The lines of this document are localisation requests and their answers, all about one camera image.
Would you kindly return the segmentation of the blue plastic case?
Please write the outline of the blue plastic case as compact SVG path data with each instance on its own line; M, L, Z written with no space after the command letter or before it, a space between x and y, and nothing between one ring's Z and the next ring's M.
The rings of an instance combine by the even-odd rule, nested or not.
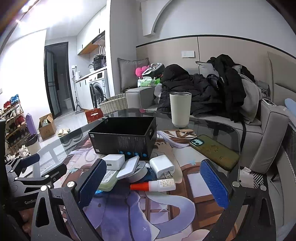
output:
M101 190L96 190L95 194L94 194L94 197L100 197L104 194L104 191L101 191Z

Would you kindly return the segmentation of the green plastic case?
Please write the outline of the green plastic case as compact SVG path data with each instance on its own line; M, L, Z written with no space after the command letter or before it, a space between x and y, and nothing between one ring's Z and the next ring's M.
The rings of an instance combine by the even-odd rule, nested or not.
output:
M107 170L97 190L104 192L111 191L117 182L116 177L118 172L118 170Z

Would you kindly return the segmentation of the white square charger brick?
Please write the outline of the white square charger brick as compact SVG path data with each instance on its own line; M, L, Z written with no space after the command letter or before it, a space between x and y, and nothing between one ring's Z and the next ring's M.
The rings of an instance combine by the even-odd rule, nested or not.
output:
M125 162L124 154L108 154L102 158L106 162L107 170L118 171Z

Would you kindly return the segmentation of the white power bank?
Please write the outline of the white power bank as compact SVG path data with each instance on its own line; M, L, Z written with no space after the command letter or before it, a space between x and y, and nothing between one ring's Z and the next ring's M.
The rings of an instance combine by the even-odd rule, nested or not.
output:
M134 156L128 159L127 161L125 161L116 176L117 180L121 180L132 175L135 172L138 161L139 161L139 156Z

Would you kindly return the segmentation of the round silver USB hub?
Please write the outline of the round silver USB hub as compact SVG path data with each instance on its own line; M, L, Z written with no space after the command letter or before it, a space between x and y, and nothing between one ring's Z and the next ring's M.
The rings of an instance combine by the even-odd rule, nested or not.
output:
M144 176L147 174L147 167L145 161L139 161L137 164L137 167L135 169L135 172L126 177L129 183L135 183L144 178Z

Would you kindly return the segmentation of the glue bottle orange cap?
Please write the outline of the glue bottle orange cap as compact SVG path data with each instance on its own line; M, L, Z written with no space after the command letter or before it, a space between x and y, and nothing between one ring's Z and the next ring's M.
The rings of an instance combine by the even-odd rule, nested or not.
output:
M145 191L145 192L167 192L174 191L176 189L175 180L160 179L155 181L142 182L138 184L131 184L130 190Z

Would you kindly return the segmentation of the white pronged wall charger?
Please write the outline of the white pronged wall charger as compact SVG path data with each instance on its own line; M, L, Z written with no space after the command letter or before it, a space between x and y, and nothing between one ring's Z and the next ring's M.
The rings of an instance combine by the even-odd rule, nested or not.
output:
M166 155L151 158L149 165L158 179L166 178L167 175L172 176L175 172L175 166Z

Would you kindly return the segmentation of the shoe rack with shoes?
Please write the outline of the shoe rack with shoes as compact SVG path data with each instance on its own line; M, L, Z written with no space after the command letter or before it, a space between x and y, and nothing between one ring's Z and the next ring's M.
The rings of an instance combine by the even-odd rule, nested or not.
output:
M11 160L19 154L29 136L27 121L21 106L19 95L12 96L1 108L1 120L5 120L5 146L7 159Z

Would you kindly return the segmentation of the olive green cased phone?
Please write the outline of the olive green cased phone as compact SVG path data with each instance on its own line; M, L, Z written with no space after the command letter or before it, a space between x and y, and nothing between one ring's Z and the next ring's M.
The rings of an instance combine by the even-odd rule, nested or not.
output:
M226 171L231 171L239 161L236 152L207 135L196 137L189 145Z

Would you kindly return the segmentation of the red box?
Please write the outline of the red box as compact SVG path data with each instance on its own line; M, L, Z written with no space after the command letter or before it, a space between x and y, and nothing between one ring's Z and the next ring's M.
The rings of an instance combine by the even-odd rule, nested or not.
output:
M85 112L86 119L88 123L94 122L102 117L104 117L103 112L100 108L94 108Z

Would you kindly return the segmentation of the black framed glass door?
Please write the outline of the black framed glass door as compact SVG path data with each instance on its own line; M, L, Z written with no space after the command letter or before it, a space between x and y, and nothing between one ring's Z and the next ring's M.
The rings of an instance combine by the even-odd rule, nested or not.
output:
M68 50L67 42L46 45L44 49L45 87L54 119L74 111Z

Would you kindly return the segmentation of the woven wicker basket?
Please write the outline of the woven wicker basket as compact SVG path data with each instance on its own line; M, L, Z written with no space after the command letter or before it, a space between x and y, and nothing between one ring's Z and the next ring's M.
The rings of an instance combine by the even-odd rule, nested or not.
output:
M127 109L128 105L125 93L121 93L104 100L99 104L99 108L104 115Z

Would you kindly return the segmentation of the wooden pattern coaster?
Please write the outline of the wooden pattern coaster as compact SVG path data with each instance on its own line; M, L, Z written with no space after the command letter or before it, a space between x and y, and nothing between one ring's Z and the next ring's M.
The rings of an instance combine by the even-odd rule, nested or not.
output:
M157 137L159 140L171 140L179 144L189 144L189 142L197 137L195 132L191 129L181 130L166 130L157 131Z

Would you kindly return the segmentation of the grey cushion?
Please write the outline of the grey cushion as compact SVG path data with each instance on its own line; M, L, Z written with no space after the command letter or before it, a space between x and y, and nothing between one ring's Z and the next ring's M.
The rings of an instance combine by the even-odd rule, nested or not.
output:
M136 68L148 66L150 64L149 58L142 60L125 60L118 58L119 78L120 78L120 90L124 92L129 88L137 87L138 77L135 74Z

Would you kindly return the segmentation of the cream tumbler cup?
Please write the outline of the cream tumbler cup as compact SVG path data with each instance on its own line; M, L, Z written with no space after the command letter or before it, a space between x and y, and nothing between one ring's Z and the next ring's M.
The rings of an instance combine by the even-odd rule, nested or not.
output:
M171 120L177 128L186 127L190 119L192 94L189 92L170 93Z

